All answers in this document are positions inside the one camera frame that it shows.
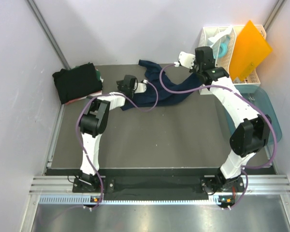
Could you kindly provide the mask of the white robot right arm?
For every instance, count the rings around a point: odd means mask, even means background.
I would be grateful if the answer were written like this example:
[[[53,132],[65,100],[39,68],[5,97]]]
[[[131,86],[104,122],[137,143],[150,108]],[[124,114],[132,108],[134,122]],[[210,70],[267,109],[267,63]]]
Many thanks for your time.
[[[196,48],[193,63],[193,72],[220,101],[235,126],[230,137],[230,154],[215,175],[214,189],[228,191],[238,180],[241,169],[267,145],[271,119],[254,109],[234,86],[227,71],[215,65],[211,47]]]

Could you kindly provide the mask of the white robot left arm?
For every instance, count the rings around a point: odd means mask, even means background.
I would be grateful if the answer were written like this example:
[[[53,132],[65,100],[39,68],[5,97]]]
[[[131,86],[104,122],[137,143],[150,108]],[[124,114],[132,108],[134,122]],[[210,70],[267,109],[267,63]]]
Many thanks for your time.
[[[78,179],[91,192],[96,191],[100,186],[99,147],[102,134],[107,127],[109,112],[124,106],[126,99],[132,98],[141,86],[133,75],[125,75],[124,79],[117,81],[116,84],[117,91],[89,98],[89,105],[78,119],[83,149]]]

